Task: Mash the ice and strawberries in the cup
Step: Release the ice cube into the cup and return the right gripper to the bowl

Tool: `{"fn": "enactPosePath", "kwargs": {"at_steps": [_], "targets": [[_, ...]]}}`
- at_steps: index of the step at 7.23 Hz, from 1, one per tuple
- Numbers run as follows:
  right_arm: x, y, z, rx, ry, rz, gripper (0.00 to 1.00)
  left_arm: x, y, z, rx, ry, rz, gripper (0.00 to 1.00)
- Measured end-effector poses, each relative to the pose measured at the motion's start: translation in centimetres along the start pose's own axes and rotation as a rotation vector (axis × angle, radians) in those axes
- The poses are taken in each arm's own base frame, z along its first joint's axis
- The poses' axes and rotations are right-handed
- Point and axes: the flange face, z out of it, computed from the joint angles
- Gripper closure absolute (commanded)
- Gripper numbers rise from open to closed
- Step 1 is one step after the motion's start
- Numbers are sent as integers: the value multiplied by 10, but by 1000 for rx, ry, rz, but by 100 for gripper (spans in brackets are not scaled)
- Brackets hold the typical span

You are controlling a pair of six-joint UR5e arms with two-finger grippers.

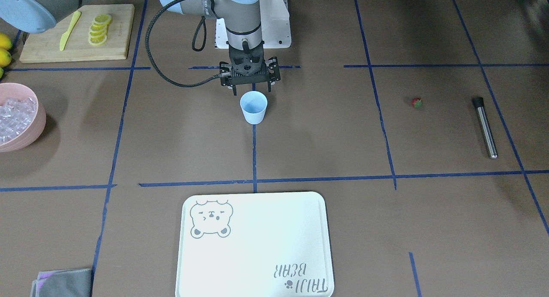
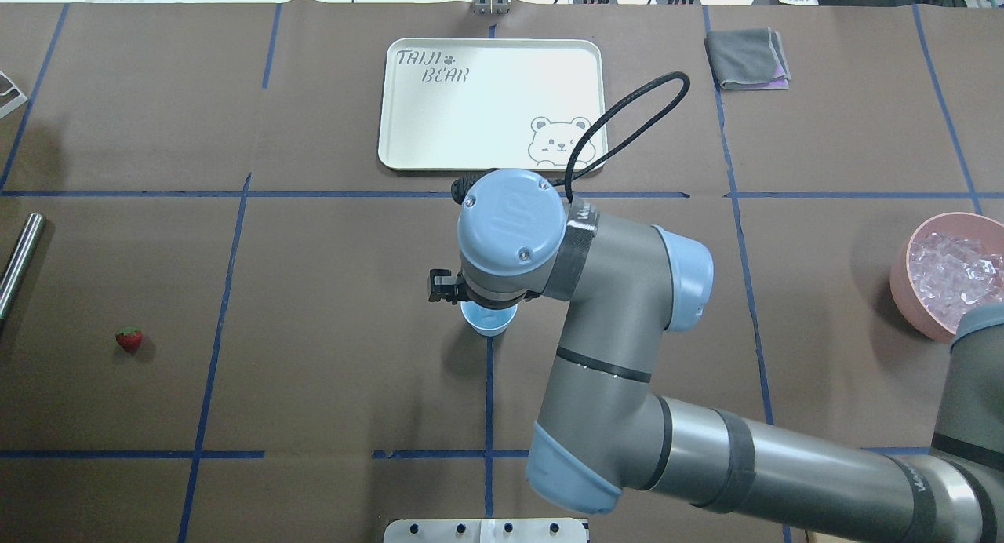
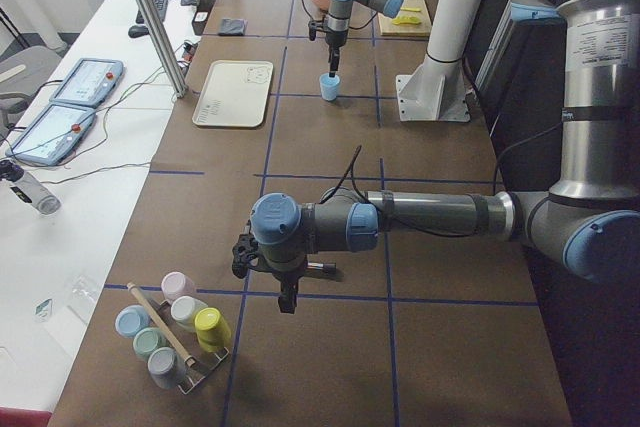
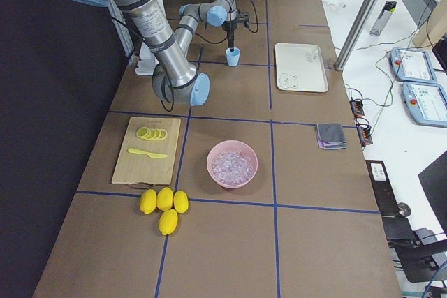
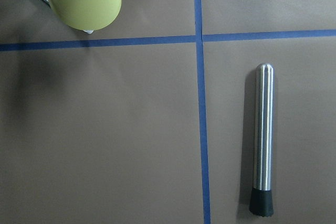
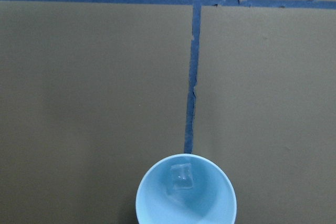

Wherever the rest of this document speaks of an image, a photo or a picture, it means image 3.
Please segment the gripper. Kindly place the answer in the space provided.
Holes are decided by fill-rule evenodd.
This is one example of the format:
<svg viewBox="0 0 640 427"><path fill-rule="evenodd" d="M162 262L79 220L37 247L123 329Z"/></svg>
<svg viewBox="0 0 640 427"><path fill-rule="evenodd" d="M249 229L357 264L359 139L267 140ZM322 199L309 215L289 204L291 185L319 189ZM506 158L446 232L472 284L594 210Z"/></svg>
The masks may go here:
<svg viewBox="0 0 640 427"><path fill-rule="evenodd" d="M348 39L348 31L325 30L325 42L329 46L329 76L336 76L340 63L340 48Z"/></svg>
<svg viewBox="0 0 640 427"><path fill-rule="evenodd" d="M308 263L302 262L293 270L274 269L272 271L273 277L280 283L278 305L281 313L291 313L296 310L299 280L306 275L307 269Z"/></svg>

